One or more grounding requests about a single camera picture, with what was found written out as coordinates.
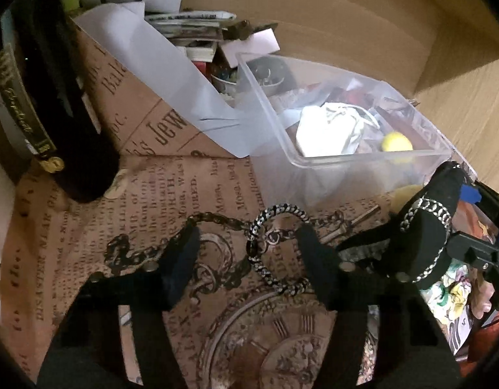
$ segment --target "printed clock face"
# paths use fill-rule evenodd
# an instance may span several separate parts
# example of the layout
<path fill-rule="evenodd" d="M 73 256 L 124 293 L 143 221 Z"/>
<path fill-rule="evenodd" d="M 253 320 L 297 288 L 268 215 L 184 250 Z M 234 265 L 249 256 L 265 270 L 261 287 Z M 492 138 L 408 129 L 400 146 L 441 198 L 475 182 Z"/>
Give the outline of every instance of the printed clock face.
<path fill-rule="evenodd" d="M 314 295 L 264 294 L 219 323 L 204 352 L 202 386 L 310 388 L 336 314 Z"/>

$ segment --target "clear plastic container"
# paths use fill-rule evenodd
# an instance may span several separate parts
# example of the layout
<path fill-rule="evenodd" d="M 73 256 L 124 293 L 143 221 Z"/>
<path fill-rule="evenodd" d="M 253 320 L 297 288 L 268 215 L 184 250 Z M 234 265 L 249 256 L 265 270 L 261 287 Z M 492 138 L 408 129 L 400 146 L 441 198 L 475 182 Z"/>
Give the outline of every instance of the clear plastic container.
<path fill-rule="evenodd" d="M 289 202 L 312 208 L 328 199 L 358 200 L 405 185 L 424 184 L 448 159 L 465 163 L 450 141 L 385 82 L 294 58 L 255 58 L 255 54 L 238 55 L 236 110 L 240 111 L 241 138 L 249 147 L 267 205 Z M 271 80 L 283 80 L 274 95 L 266 95 L 258 80 L 267 67 Z M 377 140 L 371 140 L 368 146 L 360 145 L 361 152 L 369 153 L 302 156 L 296 147 L 295 126 L 286 114 L 306 105 L 321 105 L 327 98 L 348 102 L 350 91 L 359 99 L 353 102 L 376 117 L 381 136 L 399 131 L 409 138 L 414 150 L 382 152 Z"/>

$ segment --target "gold coin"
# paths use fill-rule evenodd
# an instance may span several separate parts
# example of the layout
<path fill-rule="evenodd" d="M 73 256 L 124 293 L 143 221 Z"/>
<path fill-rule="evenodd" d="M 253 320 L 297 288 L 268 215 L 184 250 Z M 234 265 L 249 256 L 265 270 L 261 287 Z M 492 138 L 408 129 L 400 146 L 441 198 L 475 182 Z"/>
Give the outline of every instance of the gold coin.
<path fill-rule="evenodd" d="M 53 174 L 64 169 L 64 161 L 59 157 L 50 157 L 46 161 L 39 161 L 44 171 Z"/>

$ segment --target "metal bolt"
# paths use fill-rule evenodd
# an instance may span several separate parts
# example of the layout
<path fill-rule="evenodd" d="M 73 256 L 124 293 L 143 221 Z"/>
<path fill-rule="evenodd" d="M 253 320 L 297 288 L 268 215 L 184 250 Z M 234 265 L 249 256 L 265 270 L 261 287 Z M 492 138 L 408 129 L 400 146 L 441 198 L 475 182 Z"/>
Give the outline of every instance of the metal bolt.
<path fill-rule="evenodd" d="M 89 276 L 89 281 L 90 282 L 93 282 L 94 284 L 96 284 L 99 280 L 101 279 L 104 279 L 104 274 L 102 272 L 93 272 L 90 276 Z"/>
<path fill-rule="evenodd" d="M 149 260 L 147 263 L 143 264 L 142 268 L 145 272 L 154 272 L 158 270 L 158 262 L 155 262 L 154 260 Z"/>
<path fill-rule="evenodd" d="M 341 262 L 340 269 L 343 272 L 354 272 L 356 270 L 356 265 L 352 262 Z"/>
<path fill-rule="evenodd" d="M 406 272 L 397 272 L 395 274 L 395 277 L 399 282 L 402 282 L 403 284 L 410 280 L 410 276 Z"/>

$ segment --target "black and silver bracelet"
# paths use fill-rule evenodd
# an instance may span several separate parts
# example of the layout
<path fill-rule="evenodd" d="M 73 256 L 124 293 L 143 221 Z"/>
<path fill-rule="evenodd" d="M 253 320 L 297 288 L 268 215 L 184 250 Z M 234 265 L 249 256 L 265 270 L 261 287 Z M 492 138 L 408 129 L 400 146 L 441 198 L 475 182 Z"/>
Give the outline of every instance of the black and silver bracelet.
<path fill-rule="evenodd" d="M 271 271 L 264 266 L 264 263 L 262 262 L 262 254 L 259 251 L 257 243 L 258 234 L 262 225 L 269 219 L 280 214 L 292 214 L 301 221 L 310 223 L 310 219 L 306 212 L 296 205 L 282 203 L 280 205 L 274 205 L 267 208 L 257 216 L 257 219 L 255 219 L 249 227 L 246 253 L 253 270 L 262 277 L 264 282 L 269 287 L 272 287 L 279 294 L 295 296 L 305 292 L 310 285 L 309 280 L 307 278 L 298 278 L 297 280 L 290 282 L 287 279 L 277 279 L 274 277 Z"/>

